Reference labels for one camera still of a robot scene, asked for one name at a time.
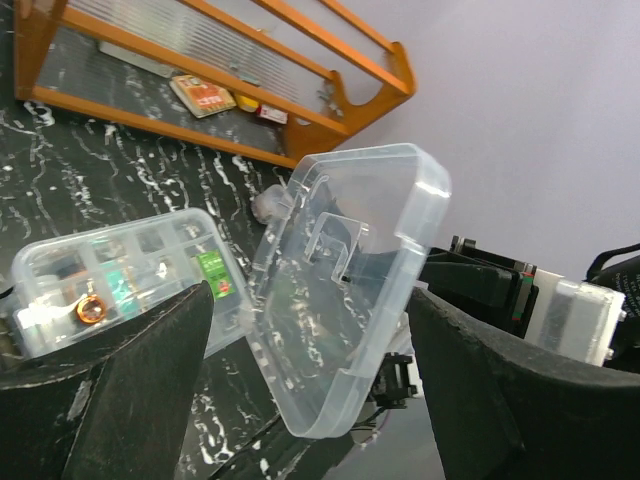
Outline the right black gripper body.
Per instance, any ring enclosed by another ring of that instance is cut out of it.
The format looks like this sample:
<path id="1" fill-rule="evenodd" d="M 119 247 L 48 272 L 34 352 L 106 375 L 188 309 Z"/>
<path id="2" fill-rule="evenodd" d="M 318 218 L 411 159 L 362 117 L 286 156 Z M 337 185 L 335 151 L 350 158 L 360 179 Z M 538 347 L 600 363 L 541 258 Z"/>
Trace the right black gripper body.
<path id="1" fill-rule="evenodd" d="M 614 257 L 636 253 L 609 267 Z M 623 310 L 627 319 L 639 318 L 639 244 L 608 250 L 600 253 L 587 269 L 585 280 L 588 283 L 606 287 L 625 295 Z"/>

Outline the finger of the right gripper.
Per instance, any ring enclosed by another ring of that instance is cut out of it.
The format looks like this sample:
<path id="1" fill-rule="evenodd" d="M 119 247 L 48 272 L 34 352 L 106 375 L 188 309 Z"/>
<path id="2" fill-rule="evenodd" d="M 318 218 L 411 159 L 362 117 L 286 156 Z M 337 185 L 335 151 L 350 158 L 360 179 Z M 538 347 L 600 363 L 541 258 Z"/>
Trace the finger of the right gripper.
<path id="1" fill-rule="evenodd" d="M 481 250 L 455 236 L 447 250 L 434 248 L 419 275 L 427 289 L 473 318 L 523 339 L 539 288 L 537 267 Z"/>

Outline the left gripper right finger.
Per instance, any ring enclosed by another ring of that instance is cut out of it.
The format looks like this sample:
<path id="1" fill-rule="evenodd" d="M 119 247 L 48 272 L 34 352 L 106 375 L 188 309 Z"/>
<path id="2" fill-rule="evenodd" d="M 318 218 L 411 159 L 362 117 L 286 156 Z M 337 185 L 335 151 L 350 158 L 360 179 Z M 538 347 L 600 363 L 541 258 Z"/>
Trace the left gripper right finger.
<path id="1" fill-rule="evenodd" d="M 419 288 L 408 316 L 446 478 L 638 478 L 637 374 L 543 350 Z"/>

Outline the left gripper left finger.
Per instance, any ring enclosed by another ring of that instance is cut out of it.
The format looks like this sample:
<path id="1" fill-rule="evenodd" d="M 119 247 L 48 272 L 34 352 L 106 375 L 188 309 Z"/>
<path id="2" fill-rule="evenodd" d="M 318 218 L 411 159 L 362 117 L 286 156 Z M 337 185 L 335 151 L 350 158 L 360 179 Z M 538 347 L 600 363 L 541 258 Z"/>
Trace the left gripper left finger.
<path id="1" fill-rule="evenodd" d="M 173 478 L 213 306 L 201 282 L 3 372 L 2 478 Z"/>

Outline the clear plastic box lid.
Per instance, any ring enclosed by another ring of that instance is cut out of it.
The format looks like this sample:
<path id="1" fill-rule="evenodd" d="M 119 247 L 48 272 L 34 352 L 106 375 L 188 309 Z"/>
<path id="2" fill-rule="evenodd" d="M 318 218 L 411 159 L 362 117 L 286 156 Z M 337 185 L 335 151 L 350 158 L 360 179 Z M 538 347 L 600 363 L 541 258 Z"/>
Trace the clear plastic box lid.
<path id="1" fill-rule="evenodd" d="M 411 143 L 311 154 L 256 250 L 241 323 L 288 431 L 347 433 L 452 195 Z"/>

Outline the small green box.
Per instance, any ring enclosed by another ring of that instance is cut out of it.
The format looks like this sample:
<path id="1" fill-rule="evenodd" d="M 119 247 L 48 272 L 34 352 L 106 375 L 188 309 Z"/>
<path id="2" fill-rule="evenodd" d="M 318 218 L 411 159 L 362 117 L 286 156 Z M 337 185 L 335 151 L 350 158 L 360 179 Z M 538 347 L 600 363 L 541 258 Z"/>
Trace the small green box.
<path id="1" fill-rule="evenodd" d="M 235 292 L 231 275 L 218 250 L 198 254 L 196 261 L 215 299 L 224 298 Z"/>

